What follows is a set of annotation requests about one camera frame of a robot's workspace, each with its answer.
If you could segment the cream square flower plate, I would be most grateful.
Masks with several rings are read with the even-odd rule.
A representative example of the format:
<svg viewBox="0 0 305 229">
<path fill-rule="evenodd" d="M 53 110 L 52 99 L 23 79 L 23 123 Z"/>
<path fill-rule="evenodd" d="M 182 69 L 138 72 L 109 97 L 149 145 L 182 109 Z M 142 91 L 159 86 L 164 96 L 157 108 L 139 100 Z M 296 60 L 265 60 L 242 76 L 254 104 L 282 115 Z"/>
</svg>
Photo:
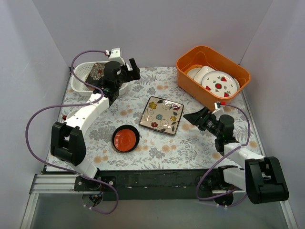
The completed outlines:
<svg viewBox="0 0 305 229">
<path fill-rule="evenodd" d="M 151 96 L 144 108 L 139 125 L 174 136 L 177 132 L 184 105 Z"/>
</svg>

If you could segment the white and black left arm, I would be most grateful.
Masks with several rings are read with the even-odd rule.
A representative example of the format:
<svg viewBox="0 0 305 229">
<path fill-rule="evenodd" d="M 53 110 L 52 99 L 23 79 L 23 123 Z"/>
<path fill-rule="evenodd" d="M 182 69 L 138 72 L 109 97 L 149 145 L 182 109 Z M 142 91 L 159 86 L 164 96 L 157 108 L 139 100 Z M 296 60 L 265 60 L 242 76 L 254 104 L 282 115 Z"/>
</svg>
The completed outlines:
<svg viewBox="0 0 305 229">
<path fill-rule="evenodd" d="M 92 123 L 110 108 L 120 94 L 124 83 L 140 79 L 140 69 L 135 59 L 129 59 L 131 67 L 118 61 L 105 64 L 103 76 L 94 87 L 87 104 L 65 122 L 56 122 L 51 130 L 51 155 L 65 162 L 85 179 L 89 190 L 101 187 L 99 170 L 86 158 L 84 135 Z"/>
</svg>

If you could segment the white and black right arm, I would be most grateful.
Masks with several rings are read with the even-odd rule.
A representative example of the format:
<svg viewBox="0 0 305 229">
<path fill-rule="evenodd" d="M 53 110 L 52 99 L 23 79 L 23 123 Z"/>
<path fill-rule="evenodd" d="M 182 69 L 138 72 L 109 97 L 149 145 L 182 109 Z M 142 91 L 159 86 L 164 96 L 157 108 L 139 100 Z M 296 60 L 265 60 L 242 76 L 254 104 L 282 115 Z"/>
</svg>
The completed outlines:
<svg viewBox="0 0 305 229">
<path fill-rule="evenodd" d="M 289 191 L 279 160 L 265 157 L 246 148 L 234 137 L 234 118 L 223 114 L 216 117 L 207 107 L 185 114 L 184 118 L 199 130 L 215 136 L 215 148 L 223 156 L 215 164 L 229 158 L 238 167 L 221 167 L 216 185 L 228 189 L 231 185 L 244 190 L 253 204 L 286 201 Z"/>
</svg>

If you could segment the dark square patterned plate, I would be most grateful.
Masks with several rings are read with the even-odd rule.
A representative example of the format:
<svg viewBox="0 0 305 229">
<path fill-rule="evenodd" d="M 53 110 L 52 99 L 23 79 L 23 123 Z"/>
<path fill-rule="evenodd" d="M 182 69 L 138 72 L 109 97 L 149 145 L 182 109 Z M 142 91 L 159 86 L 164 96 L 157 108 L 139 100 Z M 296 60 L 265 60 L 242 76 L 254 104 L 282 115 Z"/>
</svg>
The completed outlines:
<svg viewBox="0 0 305 229">
<path fill-rule="evenodd" d="M 96 62 L 90 70 L 85 82 L 93 86 L 99 86 L 104 77 L 104 69 L 105 63 Z"/>
</svg>

